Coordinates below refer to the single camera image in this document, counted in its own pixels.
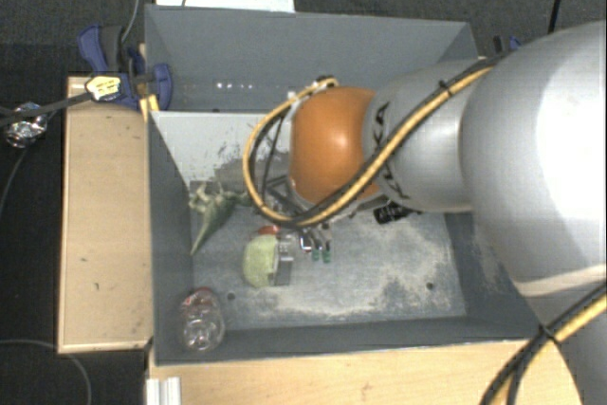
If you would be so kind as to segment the pale grey metal gripper finger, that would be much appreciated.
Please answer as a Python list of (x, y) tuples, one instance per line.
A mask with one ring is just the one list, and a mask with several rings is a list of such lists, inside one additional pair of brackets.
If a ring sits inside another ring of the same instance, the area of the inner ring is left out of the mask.
[(272, 283), (274, 286), (289, 285), (294, 254), (288, 241), (278, 240), (275, 246)]

